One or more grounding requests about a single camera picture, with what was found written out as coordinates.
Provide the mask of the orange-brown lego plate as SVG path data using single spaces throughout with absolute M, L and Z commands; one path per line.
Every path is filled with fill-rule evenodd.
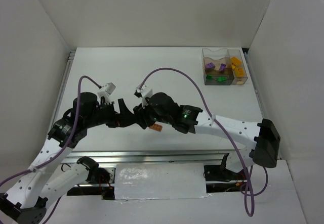
M 155 123 L 155 124 L 151 125 L 149 128 L 152 129 L 152 130 L 155 130 L 155 131 L 161 132 L 163 126 Z

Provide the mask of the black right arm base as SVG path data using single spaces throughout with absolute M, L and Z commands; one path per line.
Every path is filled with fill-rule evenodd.
M 241 170 L 238 173 L 225 169 L 221 165 L 204 165 L 204 178 L 207 183 L 228 183 L 231 181 L 235 182 L 246 182 L 247 177 L 244 171 Z

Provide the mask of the yellow rectangular lego brick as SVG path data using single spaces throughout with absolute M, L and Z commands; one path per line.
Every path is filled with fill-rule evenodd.
M 237 57 L 232 57 L 230 58 L 231 59 L 231 63 L 233 65 L 235 65 L 236 67 L 240 66 L 241 65 L 241 60 L 239 60 Z

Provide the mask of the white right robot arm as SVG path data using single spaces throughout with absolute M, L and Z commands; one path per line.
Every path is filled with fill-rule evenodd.
M 223 158 L 223 167 L 232 172 L 240 172 L 254 164 L 265 168 L 277 166 L 280 135 L 271 120 L 246 122 L 212 116 L 199 107 L 178 105 L 165 93 L 136 91 L 134 94 L 142 100 L 134 108 L 141 127 L 147 128 L 159 122 L 184 134 L 205 134 L 240 143 L 244 145 L 243 149 Z

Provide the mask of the yellow butterfly lego brick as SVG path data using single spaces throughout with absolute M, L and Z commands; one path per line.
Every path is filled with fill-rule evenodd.
M 245 77 L 245 71 L 243 68 L 238 67 L 234 72 L 236 77 Z

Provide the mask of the white foil cover panel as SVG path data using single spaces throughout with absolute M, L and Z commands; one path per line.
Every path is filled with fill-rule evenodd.
M 202 163 L 119 164 L 116 200 L 198 199 L 207 196 Z

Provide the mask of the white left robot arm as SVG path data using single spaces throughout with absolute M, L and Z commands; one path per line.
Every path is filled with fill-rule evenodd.
M 116 112 L 113 103 L 98 100 L 94 93 L 80 93 L 72 108 L 53 124 L 29 168 L 15 174 L 13 177 L 19 180 L 1 193 L 1 211 L 17 223 L 40 223 L 48 208 L 74 185 L 97 180 L 101 168 L 88 156 L 79 158 L 56 179 L 50 178 L 62 160 L 87 136 L 89 128 L 127 127 L 136 122 L 123 99 L 118 100 L 118 106 Z

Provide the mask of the clear stepped sorting container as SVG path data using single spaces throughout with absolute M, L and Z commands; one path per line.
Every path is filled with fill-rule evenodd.
M 213 62 L 215 64 L 215 69 L 211 71 L 205 71 L 205 64 Z M 226 64 L 227 68 L 220 72 L 219 68 L 221 64 Z M 221 49 L 208 49 L 203 48 L 202 49 L 202 70 L 204 73 L 204 84 L 205 85 L 231 85 L 234 76 L 233 72 L 230 66 L 230 57 L 228 49 L 221 48 Z M 213 80 L 206 80 L 206 75 L 211 75 L 213 77 Z M 216 80 L 219 76 L 225 76 L 227 77 L 226 81 L 218 82 Z

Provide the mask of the clear narrow sorting bin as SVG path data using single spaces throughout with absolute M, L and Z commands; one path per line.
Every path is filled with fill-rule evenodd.
M 248 75 L 243 63 L 243 57 L 240 50 L 228 50 L 230 57 L 230 66 L 233 72 L 233 85 L 244 85 L 248 80 Z

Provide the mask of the green rounded lego brick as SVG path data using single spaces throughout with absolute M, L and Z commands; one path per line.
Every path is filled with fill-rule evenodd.
M 225 76 L 219 76 L 219 77 L 216 78 L 216 80 L 218 82 L 223 82 L 223 81 L 226 81 L 227 80 L 227 77 L 225 77 Z

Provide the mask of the purple lego plate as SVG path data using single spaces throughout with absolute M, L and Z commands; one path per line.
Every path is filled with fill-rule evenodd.
M 226 68 L 227 68 L 227 65 L 222 63 L 220 68 L 219 68 L 219 71 L 223 72 Z

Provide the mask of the aluminium table edge rail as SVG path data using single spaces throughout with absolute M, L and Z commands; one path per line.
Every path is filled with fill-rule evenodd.
M 215 162 L 222 160 L 232 150 L 176 150 L 176 151 L 114 151 L 114 152 L 72 152 L 63 163 L 73 164 L 79 158 L 88 156 L 98 163 L 114 165 L 120 163 L 173 163 L 173 162 Z

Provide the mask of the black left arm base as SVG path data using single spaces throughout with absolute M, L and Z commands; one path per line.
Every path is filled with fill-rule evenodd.
M 97 196 L 102 200 L 114 200 L 114 179 L 116 168 L 99 167 L 89 180 L 75 185 L 67 196 Z

